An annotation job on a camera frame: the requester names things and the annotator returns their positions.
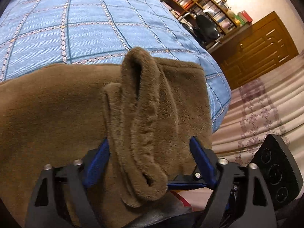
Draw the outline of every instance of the blue plaid fabric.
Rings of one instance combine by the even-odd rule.
[[[203,67],[215,132],[228,110],[229,85],[159,0],[12,0],[0,18],[0,82],[52,63],[119,64],[135,46]]]

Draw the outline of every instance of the brown plush blanket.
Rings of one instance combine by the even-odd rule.
[[[203,69],[141,48],[122,65],[50,65],[1,83],[0,97],[0,197],[21,226],[43,166],[70,164],[105,136],[110,161],[89,199],[109,228],[145,213],[177,174],[192,173],[193,135],[211,148]]]

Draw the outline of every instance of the silver screw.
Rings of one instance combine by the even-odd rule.
[[[201,177],[201,174],[197,172],[197,173],[195,173],[195,177],[196,177],[196,178],[200,178],[200,177]]]
[[[249,167],[254,170],[257,169],[257,165],[255,163],[250,163]]]
[[[52,169],[52,166],[50,164],[46,164],[45,166],[43,166],[44,170],[50,170]]]
[[[82,164],[82,159],[76,159],[76,160],[74,160],[74,162],[73,162],[73,165],[81,165]]]
[[[228,160],[227,160],[227,159],[224,159],[224,158],[219,159],[218,162],[219,162],[220,164],[223,164],[223,165],[228,164]]]

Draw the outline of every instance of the wooden cabinet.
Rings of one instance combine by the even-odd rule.
[[[298,55],[286,27],[275,12],[223,42],[212,57],[233,90]]]

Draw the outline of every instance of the bookshelf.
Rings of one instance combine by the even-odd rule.
[[[238,28],[235,21],[227,14],[221,6],[221,0],[167,0],[168,5],[175,9],[181,16],[189,10],[195,11],[208,18],[221,33],[221,38]],[[209,9],[210,12],[204,13],[203,10]],[[189,22],[195,23],[193,16],[187,17]]]

